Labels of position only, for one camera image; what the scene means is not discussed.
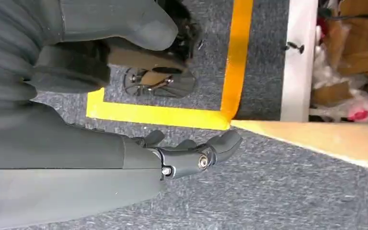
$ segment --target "metal screw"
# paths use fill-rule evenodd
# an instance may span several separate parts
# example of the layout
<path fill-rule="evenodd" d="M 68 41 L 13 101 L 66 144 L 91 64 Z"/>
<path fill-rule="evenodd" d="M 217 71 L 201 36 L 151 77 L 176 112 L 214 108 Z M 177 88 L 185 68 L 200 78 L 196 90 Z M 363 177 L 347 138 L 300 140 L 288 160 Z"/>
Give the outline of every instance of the metal screw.
<path fill-rule="evenodd" d="M 163 175 L 166 175 L 166 176 L 170 175 L 170 174 L 171 174 L 171 172 L 172 172 L 172 170 L 171 170 L 171 168 L 169 168 L 169 167 L 163 167 L 163 168 L 161 169 L 161 173 L 162 173 Z"/>
<path fill-rule="evenodd" d="M 201 169 L 201 170 L 204 170 L 208 167 L 208 164 L 209 164 L 209 160 L 208 160 L 208 157 L 205 156 L 205 155 L 201 155 L 199 157 L 199 161 L 198 161 L 198 167 Z"/>

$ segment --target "yellow floor tape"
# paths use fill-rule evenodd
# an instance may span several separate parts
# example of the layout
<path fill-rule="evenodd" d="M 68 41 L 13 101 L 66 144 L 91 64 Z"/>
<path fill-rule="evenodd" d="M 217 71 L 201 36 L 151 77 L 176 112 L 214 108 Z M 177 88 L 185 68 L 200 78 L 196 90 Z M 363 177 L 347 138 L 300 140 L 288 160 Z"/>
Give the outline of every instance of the yellow floor tape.
<path fill-rule="evenodd" d="M 234 0 L 220 111 L 104 102 L 105 89 L 88 94 L 87 117 L 226 130 L 241 100 L 253 0 Z"/>

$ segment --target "wooden board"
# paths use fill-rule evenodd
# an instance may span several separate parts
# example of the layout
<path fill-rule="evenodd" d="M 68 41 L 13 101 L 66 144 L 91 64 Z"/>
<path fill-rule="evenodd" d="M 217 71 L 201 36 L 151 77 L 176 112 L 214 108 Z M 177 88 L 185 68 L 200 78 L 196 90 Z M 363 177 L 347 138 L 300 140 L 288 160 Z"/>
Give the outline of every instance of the wooden board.
<path fill-rule="evenodd" d="M 368 124 L 233 120 L 231 125 L 368 168 Z"/>

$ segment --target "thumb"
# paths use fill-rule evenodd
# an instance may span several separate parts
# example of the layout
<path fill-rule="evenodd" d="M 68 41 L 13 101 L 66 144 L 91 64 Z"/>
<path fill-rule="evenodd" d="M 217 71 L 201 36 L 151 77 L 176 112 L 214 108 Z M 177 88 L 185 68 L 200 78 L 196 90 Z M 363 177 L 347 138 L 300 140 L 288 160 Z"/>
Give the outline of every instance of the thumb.
<path fill-rule="evenodd" d="M 164 50 L 177 26 L 154 0 L 60 0 L 63 41 L 123 37 L 145 49 Z"/>

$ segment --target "robotic arm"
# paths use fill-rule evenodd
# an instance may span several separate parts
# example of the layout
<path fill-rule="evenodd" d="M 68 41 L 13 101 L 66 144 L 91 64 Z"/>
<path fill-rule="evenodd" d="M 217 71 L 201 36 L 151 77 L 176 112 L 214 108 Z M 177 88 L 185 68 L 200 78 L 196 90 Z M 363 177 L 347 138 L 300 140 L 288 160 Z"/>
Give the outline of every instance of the robotic arm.
<path fill-rule="evenodd" d="M 66 124 L 31 102 L 27 82 L 46 45 L 120 36 L 163 50 L 177 34 L 153 0 L 0 0 L 0 229 L 65 221 L 153 198 L 161 180 L 227 160 L 241 137 L 228 131 L 197 146 Z"/>

